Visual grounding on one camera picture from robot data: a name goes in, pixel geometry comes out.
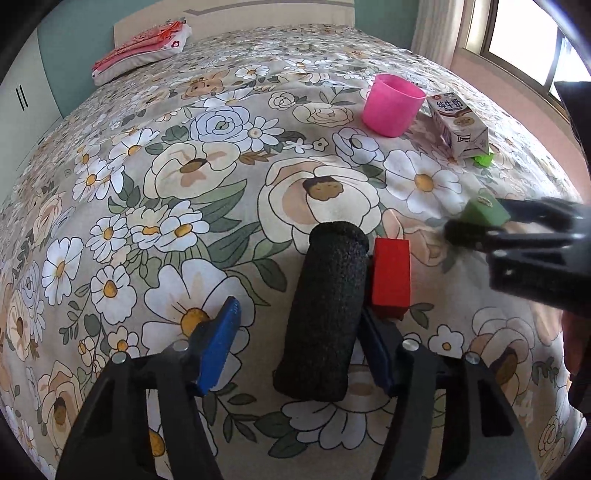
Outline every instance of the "pink wall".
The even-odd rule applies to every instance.
[[[569,124],[533,90],[491,62],[465,49],[456,50],[451,70],[519,120],[560,163],[585,203],[591,180]]]

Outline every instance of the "pillow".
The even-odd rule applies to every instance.
[[[175,24],[179,24],[178,28],[160,26],[146,30],[96,62],[92,70],[95,85],[104,85],[130,70],[181,53],[193,32],[187,24]]]

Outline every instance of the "screw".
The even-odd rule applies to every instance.
[[[478,365],[480,363],[480,355],[475,352],[468,352],[464,358],[466,358],[466,362],[472,365]]]
[[[186,340],[177,340],[173,343],[173,350],[175,352],[184,352],[187,348],[189,348],[189,342]]]
[[[122,364],[123,362],[125,362],[127,360],[127,353],[117,352],[116,354],[113,355],[113,357],[111,357],[111,360],[113,360],[114,364]]]
[[[402,348],[409,352],[414,352],[415,350],[418,350],[418,342],[412,338],[407,338],[402,342]]]

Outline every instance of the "green block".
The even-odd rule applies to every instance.
[[[477,155],[476,157],[472,157],[475,163],[478,163],[481,167],[487,168],[491,166],[492,159],[494,158],[495,153],[490,150],[488,155]]]
[[[474,225],[501,226],[511,220],[511,215],[490,193],[482,192],[468,201],[460,220]]]

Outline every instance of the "red block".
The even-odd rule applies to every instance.
[[[381,318],[402,319],[410,307],[410,243],[377,238],[371,304]]]

